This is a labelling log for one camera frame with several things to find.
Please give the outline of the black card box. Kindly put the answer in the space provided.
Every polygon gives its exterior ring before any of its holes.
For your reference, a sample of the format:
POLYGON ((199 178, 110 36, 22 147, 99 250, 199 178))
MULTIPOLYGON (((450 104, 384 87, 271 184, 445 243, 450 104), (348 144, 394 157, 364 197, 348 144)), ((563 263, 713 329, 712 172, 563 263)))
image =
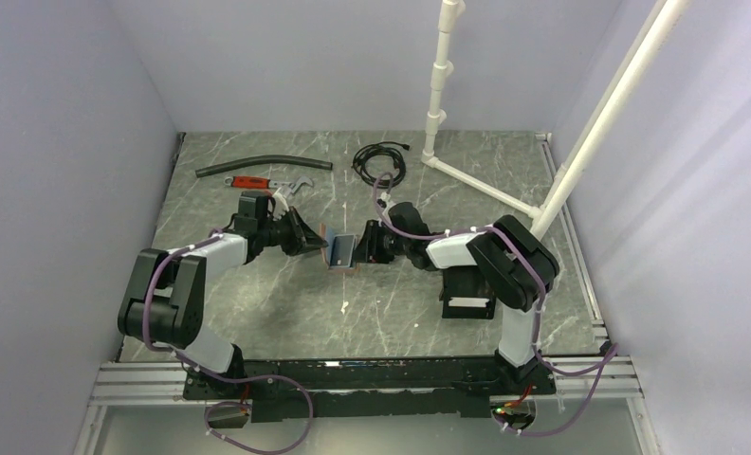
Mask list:
POLYGON ((496 298, 476 266, 455 266, 442 271, 443 319, 493 319, 496 298))

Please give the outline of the brown leather card holder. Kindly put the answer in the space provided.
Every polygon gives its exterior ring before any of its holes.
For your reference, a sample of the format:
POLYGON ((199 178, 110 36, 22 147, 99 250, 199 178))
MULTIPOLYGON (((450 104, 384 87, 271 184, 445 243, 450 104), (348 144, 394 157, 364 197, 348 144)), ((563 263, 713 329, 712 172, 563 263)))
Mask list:
POLYGON ((356 234, 336 233, 326 224, 320 224, 320 236, 325 242, 321 249, 321 257, 330 272, 353 274, 358 271, 354 259, 358 243, 356 234))

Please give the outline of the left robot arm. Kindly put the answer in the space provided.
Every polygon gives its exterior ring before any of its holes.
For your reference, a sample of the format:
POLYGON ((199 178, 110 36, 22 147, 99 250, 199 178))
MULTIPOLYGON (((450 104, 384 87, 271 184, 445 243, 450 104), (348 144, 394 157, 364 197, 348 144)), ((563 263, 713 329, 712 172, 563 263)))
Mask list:
POLYGON ((266 248, 289 257, 319 251, 326 241, 279 194, 243 191, 229 223, 199 242, 140 251, 119 308, 119 332, 152 352, 169 353, 209 377, 224 398, 246 385, 242 350, 204 321, 208 283, 249 264, 266 248))

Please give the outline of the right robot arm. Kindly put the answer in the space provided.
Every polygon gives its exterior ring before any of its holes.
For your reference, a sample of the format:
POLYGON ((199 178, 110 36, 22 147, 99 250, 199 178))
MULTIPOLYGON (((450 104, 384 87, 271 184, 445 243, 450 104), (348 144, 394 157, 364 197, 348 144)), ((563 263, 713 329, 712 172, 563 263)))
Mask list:
POLYGON ((367 222, 352 253, 356 263, 388 264, 406 257, 439 272, 440 300, 449 319, 491 319, 502 311, 496 380, 508 393, 528 386, 539 366, 541 308, 559 275, 554 255, 516 217, 484 227, 433 232, 408 202, 367 222))

